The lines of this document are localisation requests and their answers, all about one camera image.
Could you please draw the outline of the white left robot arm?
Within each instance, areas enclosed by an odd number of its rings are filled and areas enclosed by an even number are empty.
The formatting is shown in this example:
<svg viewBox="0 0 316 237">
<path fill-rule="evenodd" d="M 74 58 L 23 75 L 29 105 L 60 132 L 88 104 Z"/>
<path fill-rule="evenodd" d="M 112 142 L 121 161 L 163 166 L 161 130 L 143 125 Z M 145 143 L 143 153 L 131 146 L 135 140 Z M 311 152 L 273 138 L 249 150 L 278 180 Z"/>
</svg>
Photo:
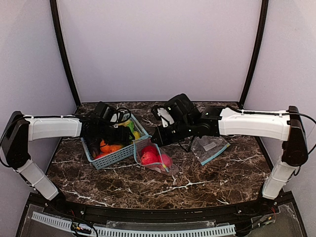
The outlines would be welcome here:
<svg viewBox="0 0 316 237">
<path fill-rule="evenodd" d="M 0 139 L 5 159 L 4 167 L 11 168 L 31 184 L 46 200 L 63 197 L 62 192 L 31 159 L 28 143 L 49 138 L 83 137 L 103 140 L 107 144 L 127 144 L 135 137 L 122 123 L 131 118 L 123 113 L 126 108 L 115 109 L 99 102 L 85 115 L 31 116 L 20 111 L 12 113 Z"/>
</svg>

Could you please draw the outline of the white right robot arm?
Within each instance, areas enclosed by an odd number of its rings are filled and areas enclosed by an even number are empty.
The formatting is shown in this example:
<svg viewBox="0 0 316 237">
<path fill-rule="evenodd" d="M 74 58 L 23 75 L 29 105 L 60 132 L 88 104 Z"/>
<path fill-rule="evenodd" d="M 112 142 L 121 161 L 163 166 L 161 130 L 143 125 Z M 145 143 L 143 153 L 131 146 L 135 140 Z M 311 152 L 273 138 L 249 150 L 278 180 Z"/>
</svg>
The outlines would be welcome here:
<svg viewBox="0 0 316 237">
<path fill-rule="evenodd" d="M 245 135 L 267 137 L 283 142 L 283 153 L 264 182 L 262 197 L 275 199 L 294 171 L 305 164 L 312 152 L 308 149 L 305 129 L 297 107 L 264 112 L 238 110 L 230 106 L 208 106 L 200 112 L 186 94 L 155 105 L 151 112 L 162 124 L 155 128 L 151 142 L 159 147 L 187 137 Z"/>
</svg>

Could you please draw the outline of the red apple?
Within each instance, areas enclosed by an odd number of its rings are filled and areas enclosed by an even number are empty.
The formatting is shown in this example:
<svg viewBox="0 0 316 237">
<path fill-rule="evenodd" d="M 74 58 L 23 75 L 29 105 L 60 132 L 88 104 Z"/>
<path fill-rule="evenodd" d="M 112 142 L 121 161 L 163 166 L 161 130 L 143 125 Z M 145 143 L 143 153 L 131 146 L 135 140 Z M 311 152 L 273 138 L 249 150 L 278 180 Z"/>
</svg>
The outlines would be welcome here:
<svg viewBox="0 0 316 237">
<path fill-rule="evenodd" d="M 158 162 L 158 157 L 154 155 L 153 153 L 145 153 L 141 157 L 141 164 L 142 165 L 149 165 L 152 163 L 157 163 Z"/>
<path fill-rule="evenodd" d="M 145 154 L 145 153 L 147 153 L 147 152 L 153 153 L 153 154 L 156 155 L 156 156 L 158 155 L 158 150 L 157 150 L 157 148 L 156 148 L 155 146 L 149 145 L 149 146 L 144 147 L 144 148 L 141 150 L 141 155 L 143 155 L 143 154 Z"/>
<path fill-rule="evenodd" d="M 173 161 L 168 155 L 161 154 L 161 155 L 158 155 L 157 157 L 158 157 L 159 162 L 163 164 L 163 167 L 166 167 L 168 170 L 171 169 Z"/>
</svg>

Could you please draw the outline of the clear zip top bag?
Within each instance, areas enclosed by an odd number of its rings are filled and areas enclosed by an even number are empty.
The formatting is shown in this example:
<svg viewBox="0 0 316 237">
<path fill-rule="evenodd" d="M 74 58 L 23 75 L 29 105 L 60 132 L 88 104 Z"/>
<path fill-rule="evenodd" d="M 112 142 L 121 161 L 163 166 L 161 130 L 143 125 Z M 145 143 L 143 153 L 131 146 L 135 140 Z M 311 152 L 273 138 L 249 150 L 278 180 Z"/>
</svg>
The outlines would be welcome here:
<svg viewBox="0 0 316 237">
<path fill-rule="evenodd" d="M 173 159 L 157 144 L 151 142 L 151 136 L 134 140 L 133 148 L 134 160 L 138 165 L 167 176 L 176 175 L 179 172 Z"/>
</svg>

